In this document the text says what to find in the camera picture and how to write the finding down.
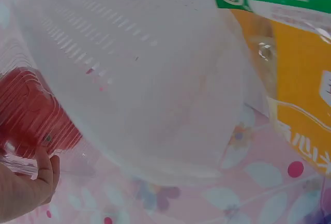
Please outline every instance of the leaf pattern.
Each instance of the leaf pattern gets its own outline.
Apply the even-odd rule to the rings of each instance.
[[[60,215],[58,213],[58,209],[56,207],[56,205],[54,204],[50,204],[50,211],[52,213],[52,216],[55,217],[56,220],[60,221]]]
[[[283,183],[279,169],[271,163],[253,162],[245,167],[245,172],[262,188],[275,187]]]
[[[318,206],[320,194],[320,190],[310,191],[296,199],[289,211],[288,224],[296,224],[310,214]]]
[[[91,192],[85,187],[82,188],[82,196],[83,196],[83,200],[85,202],[85,205],[88,208],[92,208],[92,209],[97,208],[97,202],[95,201],[95,199],[92,196]]]
[[[104,190],[111,203],[115,204],[116,206],[124,206],[122,193],[119,190],[109,185],[105,185]]]
[[[212,188],[203,192],[203,197],[220,210],[239,205],[239,197],[228,188]]]
[[[0,3],[0,25],[3,29],[5,29],[10,20],[10,11],[9,9],[3,4]]]
[[[76,210],[80,210],[82,203],[79,200],[79,198],[75,197],[74,195],[69,195],[68,196],[68,200],[70,202],[70,204],[76,209]]]
[[[258,224],[274,224],[286,210],[288,196],[280,192],[266,201],[258,218]]]

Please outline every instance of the pink polka dot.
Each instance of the pink polka dot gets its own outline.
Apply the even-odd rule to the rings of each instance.
[[[294,161],[288,167],[288,174],[290,177],[296,178],[302,175],[304,165],[301,161]]]
[[[52,218],[52,214],[49,210],[46,211],[46,215],[47,215],[48,218]]]
[[[113,221],[112,221],[111,218],[106,217],[106,218],[103,220],[103,223],[104,223],[104,224],[113,224]]]

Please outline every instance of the printed flower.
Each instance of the printed flower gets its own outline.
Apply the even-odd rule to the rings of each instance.
[[[227,219],[232,219],[238,212],[239,207],[237,205],[229,205],[226,210],[223,210]]]
[[[318,191],[321,188],[322,188],[322,182],[319,178],[314,178],[314,179],[311,179],[311,180],[307,180],[303,185],[303,189],[306,192]]]
[[[139,180],[136,198],[144,203],[147,210],[166,211],[169,209],[169,199],[177,199],[179,196],[180,189],[177,187],[162,187]]]
[[[247,146],[251,138],[252,129],[245,127],[244,123],[240,122],[240,124],[234,128],[229,144],[235,149],[238,149]]]

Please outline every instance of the pink tablecloth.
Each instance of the pink tablecloth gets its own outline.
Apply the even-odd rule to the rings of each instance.
[[[10,26],[0,0],[0,41]],[[65,224],[325,224],[331,181],[317,175],[279,138],[266,117],[247,106],[214,185],[160,187],[125,174],[93,148],[70,164],[51,204],[11,223]]]

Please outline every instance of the white plastic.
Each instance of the white plastic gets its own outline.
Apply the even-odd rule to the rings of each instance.
[[[26,0],[14,13],[54,95],[112,161],[158,185],[219,177],[244,55],[213,0]]]

